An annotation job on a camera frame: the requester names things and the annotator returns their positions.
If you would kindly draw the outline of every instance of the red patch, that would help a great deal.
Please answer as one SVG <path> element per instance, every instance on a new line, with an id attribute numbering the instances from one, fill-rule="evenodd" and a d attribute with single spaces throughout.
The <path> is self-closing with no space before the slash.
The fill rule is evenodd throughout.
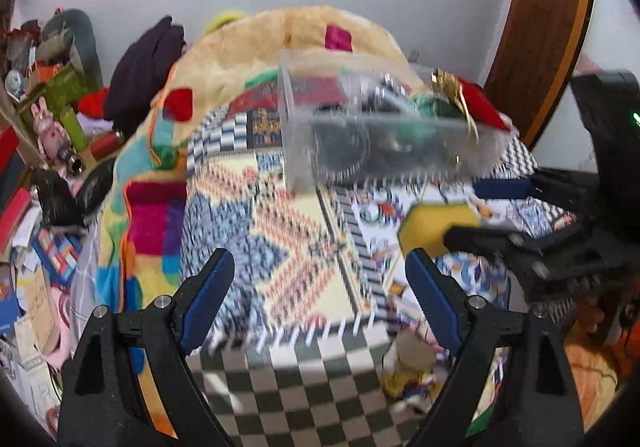
<path id="1" fill-rule="evenodd" d="M 345 52 L 353 52 L 351 47 L 351 34 L 346 30 L 328 24 L 324 33 L 324 47 L 327 50 L 343 50 Z"/>
<path id="2" fill-rule="evenodd" d="M 174 122 L 186 122 L 193 117 L 193 91 L 191 88 L 172 90 L 164 100 L 162 118 Z"/>

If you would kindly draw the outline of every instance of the plastic container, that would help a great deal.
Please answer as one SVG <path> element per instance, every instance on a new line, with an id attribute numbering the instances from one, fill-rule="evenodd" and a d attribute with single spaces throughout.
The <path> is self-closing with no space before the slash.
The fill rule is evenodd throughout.
<path id="1" fill-rule="evenodd" d="M 282 51 L 278 110 L 287 189 L 489 175 L 507 147 L 509 132 L 478 124 L 476 141 L 463 119 L 342 109 L 353 102 L 344 88 L 345 76 L 387 73 L 415 90 L 430 82 L 432 71 L 343 52 Z"/>

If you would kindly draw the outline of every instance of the wooden door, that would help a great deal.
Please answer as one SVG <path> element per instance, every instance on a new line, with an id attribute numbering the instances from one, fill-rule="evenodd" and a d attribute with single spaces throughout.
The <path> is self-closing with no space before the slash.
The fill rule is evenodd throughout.
<path id="1" fill-rule="evenodd" d="M 566 88 L 593 0 L 512 0 L 484 90 L 532 147 Z"/>

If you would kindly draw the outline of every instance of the pink rabbit toy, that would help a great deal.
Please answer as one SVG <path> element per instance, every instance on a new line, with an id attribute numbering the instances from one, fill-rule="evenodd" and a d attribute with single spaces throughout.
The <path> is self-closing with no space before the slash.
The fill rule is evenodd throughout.
<path id="1" fill-rule="evenodd" d="M 49 162 L 58 159 L 58 150 L 68 144 L 69 137 L 59 122 L 54 122 L 53 114 L 47 109 L 47 102 L 40 97 L 40 109 L 36 103 L 31 104 L 33 114 L 33 130 L 38 135 L 40 154 Z"/>

